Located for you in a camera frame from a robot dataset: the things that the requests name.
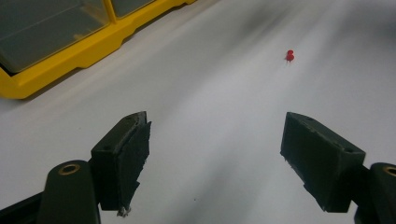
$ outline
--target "yellow storage bin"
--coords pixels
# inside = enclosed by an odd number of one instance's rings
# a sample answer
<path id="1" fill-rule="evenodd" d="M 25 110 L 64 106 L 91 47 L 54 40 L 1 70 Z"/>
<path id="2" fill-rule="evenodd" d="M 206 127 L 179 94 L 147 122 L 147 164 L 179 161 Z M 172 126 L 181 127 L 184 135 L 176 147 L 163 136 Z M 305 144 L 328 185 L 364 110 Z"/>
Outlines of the yellow storage bin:
<path id="1" fill-rule="evenodd" d="M 26 98 L 106 57 L 170 8 L 194 1 L 2 0 L 0 96 Z"/>

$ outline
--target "white table surface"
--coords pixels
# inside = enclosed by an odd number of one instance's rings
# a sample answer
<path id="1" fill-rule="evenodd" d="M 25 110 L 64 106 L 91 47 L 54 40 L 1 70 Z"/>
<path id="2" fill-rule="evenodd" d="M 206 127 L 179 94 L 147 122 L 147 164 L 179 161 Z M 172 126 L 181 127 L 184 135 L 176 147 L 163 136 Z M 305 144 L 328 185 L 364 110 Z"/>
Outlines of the white table surface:
<path id="1" fill-rule="evenodd" d="M 353 223 L 321 211 L 280 156 L 286 112 L 396 163 L 396 2 L 198 0 L 27 100 L 0 99 L 0 208 L 88 160 L 146 110 L 150 155 L 127 218 L 102 222 Z M 284 60 L 288 49 L 295 60 Z"/>

